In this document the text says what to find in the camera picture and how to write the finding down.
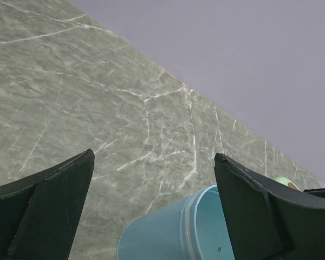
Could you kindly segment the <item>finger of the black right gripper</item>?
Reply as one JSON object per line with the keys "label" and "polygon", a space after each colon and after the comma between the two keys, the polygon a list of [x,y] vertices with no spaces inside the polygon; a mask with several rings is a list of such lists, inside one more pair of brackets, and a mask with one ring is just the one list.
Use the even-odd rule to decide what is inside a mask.
{"label": "finger of the black right gripper", "polygon": [[308,189],[304,190],[303,192],[320,198],[325,198],[325,188]]}

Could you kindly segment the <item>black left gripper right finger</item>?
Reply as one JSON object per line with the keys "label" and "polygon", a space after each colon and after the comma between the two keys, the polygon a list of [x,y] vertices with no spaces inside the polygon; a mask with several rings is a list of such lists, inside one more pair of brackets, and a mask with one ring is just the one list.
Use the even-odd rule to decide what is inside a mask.
{"label": "black left gripper right finger", "polygon": [[325,198],[282,185],[222,153],[214,162],[235,259],[325,259]]}

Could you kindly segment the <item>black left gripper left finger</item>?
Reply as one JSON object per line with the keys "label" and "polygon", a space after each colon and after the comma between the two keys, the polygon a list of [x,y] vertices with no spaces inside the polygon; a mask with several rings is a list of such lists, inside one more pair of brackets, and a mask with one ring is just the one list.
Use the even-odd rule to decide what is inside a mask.
{"label": "black left gripper left finger", "polygon": [[88,149],[0,186],[0,259],[68,259],[93,171]]}

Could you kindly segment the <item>green lid with brown handle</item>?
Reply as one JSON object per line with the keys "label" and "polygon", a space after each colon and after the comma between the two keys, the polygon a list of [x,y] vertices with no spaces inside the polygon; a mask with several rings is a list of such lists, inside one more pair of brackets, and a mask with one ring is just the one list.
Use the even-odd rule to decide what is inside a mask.
{"label": "green lid with brown handle", "polygon": [[298,190],[300,191],[300,189],[298,188],[298,186],[296,184],[294,184],[290,179],[286,178],[286,177],[276,177],[274,178],[274,180],[282,185],[285,185],[287,187],[290,187],[294,190]]}

